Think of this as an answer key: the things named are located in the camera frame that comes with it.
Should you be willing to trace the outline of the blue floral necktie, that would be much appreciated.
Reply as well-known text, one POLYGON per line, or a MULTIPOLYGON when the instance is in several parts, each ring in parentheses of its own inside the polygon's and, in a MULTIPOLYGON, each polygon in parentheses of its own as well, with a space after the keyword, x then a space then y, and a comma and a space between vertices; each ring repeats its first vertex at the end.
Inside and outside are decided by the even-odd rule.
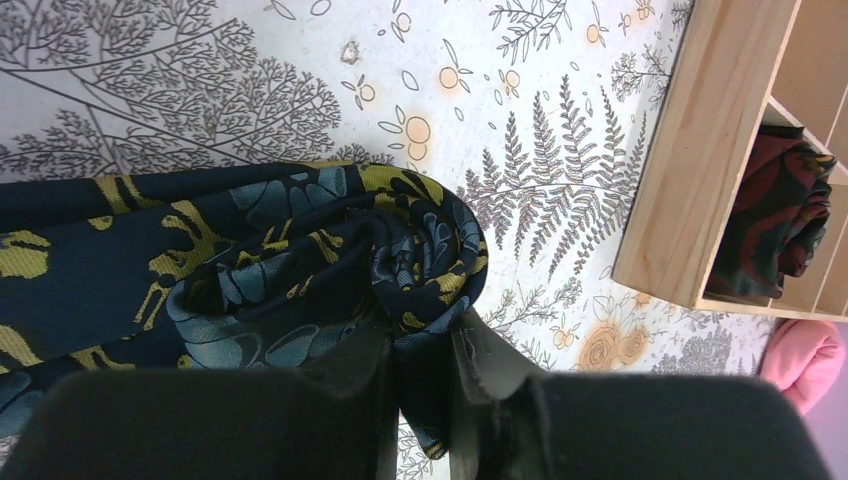
POLYGON ((400 410, 439 459, 449 331, 487 265, 472 210, 390 165, 5 183, 1 434, 83 370, 296 368, 379 322, 400 410))

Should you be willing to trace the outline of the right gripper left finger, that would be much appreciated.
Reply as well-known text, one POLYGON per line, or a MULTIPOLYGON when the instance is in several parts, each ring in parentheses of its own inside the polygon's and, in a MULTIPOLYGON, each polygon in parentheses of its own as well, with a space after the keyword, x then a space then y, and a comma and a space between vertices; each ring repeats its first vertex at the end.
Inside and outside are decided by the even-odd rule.
POLYGON ((368 324, 307 365, 79 374, 36 409, 5 479, 390 479, 391 339, 368 324))

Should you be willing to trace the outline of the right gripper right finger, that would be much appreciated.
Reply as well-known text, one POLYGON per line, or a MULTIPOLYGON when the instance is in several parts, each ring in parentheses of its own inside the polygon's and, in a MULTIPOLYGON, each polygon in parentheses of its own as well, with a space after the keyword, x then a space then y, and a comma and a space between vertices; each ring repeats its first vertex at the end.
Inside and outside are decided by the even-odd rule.
POLYGON ((475 313, 451 330, 455 479, 826 479, 790 403, 747 376, 552 373, 475 313))

